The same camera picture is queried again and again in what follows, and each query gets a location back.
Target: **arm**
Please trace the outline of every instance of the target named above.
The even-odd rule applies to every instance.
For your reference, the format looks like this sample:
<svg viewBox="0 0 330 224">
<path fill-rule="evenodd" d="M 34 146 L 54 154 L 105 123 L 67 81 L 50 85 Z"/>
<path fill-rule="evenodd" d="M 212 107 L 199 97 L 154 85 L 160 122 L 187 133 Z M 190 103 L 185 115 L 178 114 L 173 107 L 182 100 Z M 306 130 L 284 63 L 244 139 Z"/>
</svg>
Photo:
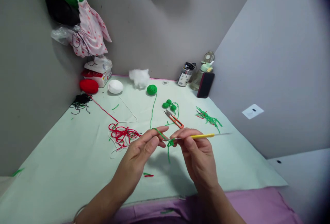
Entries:
<svg viewBox="0 0 330 224">
<path fill-rule="evenodd" d="M 200 134 L 202 133 L 198 130 L 184 128 L 176 131 L 171 138 L 181 138 L 177 144 L 181 146 L 188 173 L 203 201 L 210 221 L 221 224 L 246 224 L 218 183 L 211 143 L 206 138 L 196 140 L 191 138 L 192 135 Z"/>
<path fill-rule="evenodd" d="M 168 127 L 158 127 L 165 132 Z M 133 193 L 144 169 L 144 165 L 160 143 L 159 133 L 148 130 L 132 142 L 121 160 L 113 179 L 78 214 L 75 224 L 101 224 L 111 219 L 127 198 Z"/>
</svg>

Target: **hand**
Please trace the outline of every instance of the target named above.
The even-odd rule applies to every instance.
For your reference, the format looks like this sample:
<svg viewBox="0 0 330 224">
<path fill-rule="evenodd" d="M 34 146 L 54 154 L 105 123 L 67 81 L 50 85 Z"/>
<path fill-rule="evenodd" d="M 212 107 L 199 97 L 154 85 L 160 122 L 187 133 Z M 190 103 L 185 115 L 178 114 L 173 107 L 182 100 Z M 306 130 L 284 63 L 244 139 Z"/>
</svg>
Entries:
<svg viewBox="0 0 330 224">
<path fill-rule="evenodd" d="M 168 126 L 158 127 L 157 130 L 163 133 L 168 130 Z M 142 176 L 145 163 L 157 146 L 165 147 L 164 142 L 160 143 L 161 136 L 157 130 L 148 130 L 139 139 L 131 142 L 110 182 L 122 202 L 133 193 Z"/>
<path fill-rule="evenodd" d="M 201 134 L 198 130 L 184 128 L 177 130 L 170 138 L 181 139 L 174 147 L 180 145 L 188 173 L 197 190 L 210 191 L 219 187 L 212 145 L 206 138 L 191 138 L 192 135 Z"/>
</svg>

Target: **light green table cover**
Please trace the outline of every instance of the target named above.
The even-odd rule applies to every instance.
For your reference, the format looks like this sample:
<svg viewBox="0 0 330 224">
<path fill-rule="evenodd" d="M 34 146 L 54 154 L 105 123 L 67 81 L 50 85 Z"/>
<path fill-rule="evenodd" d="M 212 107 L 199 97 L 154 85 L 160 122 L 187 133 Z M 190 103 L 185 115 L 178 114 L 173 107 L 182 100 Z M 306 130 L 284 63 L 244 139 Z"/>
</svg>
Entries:
<svg viewBox="0 0 330 224">
<path fill-rule="evenodd" d="M 138 122 L 122 126 L 144 133 L 150 128 L 155 97 L 148 96 L 145 89 L 135 89 L 129 78 L 111 79 L 124 84 L 120 97 L 138 118 Z M 171 99 L 180 105 L 179 120 L 185 127 L 205 134 L 217 133 L 213 125 L 195 116 L 198 106 L 220 121 L 222 133 L 233 133 L 210 138 L 219 183 L 225 191 L 287 185 L 210 98 L 198 99 L 189 86 L 182 88 L 175 82 L 165 86 L 160 80 L 151 80 L 150 84 L 158 88 L 152 127 L 167 124 L 169 119 L 161 105 Z M 120 98 L 109 93 L 106 87 L 100 88 L 93 98 L 119 121 L 135 120 Z M 115 146 L 109 141 L 108 126 L 114 120 L 94 102 L 88 106 L 91 114 L 81 110 L 80 114 L 72 115 L 75 110 L 69 108 L 26 159 L 22 165 L 25 170 L 0 199 L 0 223 L 71 221 L 75 212 L 109 183 L 126 150 L 118 152 L 115 159 L 109 158 Z M 165 134 L 170 136 L 177 129 L 176 125 L 170 125 Z M 157 148 L 144 169 L 154 177 L 142 177 L 126 203 L 195 194 L 179 146 L 170 147 L 170 159 L 171 164 L 166 148 Z"/>
</svg>

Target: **phone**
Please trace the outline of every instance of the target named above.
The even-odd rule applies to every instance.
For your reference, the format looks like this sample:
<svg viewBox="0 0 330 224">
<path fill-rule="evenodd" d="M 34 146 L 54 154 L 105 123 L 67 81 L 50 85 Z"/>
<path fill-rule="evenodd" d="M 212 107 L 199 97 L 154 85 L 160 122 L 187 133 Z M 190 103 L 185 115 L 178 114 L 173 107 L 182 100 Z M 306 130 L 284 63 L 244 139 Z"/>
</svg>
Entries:
<svg viewBox="0 0 330 224">
<path fill-rule="evenodd" d="M 209 96 L 211 86 L 214 80 L 213 73 L 204 73 L 200 81 L 197 98 L 206 99 Z"/>
</svg>

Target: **black bag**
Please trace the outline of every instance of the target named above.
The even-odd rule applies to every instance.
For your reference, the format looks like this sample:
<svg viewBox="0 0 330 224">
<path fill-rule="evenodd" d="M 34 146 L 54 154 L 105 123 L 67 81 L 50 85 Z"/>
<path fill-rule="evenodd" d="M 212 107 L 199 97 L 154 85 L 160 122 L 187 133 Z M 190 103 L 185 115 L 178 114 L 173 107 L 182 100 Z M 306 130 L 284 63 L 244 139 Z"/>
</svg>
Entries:
<svg viewBox="0 0 330 224">
<path fill-rule="evenodd" d="M 80 23 L 79 11 L 64 0 L 46 0 L 49 15 L 60 24 L 75 26 Z"/>
</svg>

